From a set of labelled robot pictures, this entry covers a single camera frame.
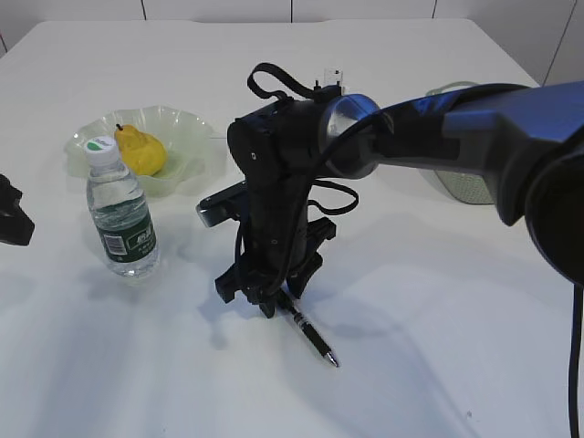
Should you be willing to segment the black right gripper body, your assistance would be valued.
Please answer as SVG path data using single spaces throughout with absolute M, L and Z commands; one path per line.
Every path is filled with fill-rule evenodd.
M 235 261 L 216 278 L 224 302 L 241 291 L 256 304 L 256 291 L 273 292 L 287 276 L 335 236 L 329 219 L 308 220 L 303 186 L 320 155 L 318 131 L 326 104 L 278 100 L 235 119 L 227 144 L 245 176 L 248 213 L 239 222 Z

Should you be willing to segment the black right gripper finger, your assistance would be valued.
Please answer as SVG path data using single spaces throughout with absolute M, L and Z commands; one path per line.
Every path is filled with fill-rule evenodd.
M 315 253 L 306 260 L 302 267 L 287 276 L 288 291 L 295 299 L 301 298 L 310 278 L 322 267 L 322 264 L 322 256 L 319 253 Z
M 262 289 L 256 291 L 256 304 L 266 318 L 272 318 L 276 314 L 278 293 L 278 289 L 273 292 L 265 292 Z

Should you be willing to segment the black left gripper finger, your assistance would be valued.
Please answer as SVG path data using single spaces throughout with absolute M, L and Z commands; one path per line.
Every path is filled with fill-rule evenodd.
M 7 245 L 28 246 L 35 224 L 20 206 L 23 194 L 3 174 L 0 180 L 0 240 Z

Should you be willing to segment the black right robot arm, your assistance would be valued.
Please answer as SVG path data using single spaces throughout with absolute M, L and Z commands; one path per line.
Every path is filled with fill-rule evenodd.
M 543 258 L 583 283 L 583 86 L 487 84 L 387 108 L 337 87 L 296 100 L 278 93 L 234 120 L 227 144 L 244 180 L 210 200 L 240 227 L 235 260 L 216 279 L 272 316 L 278 290 L 300 296 L 335 233 L 331 211 L 308 220 L 309 192 L 379 165 L 482 177 L 501 221 L 524 220 Z

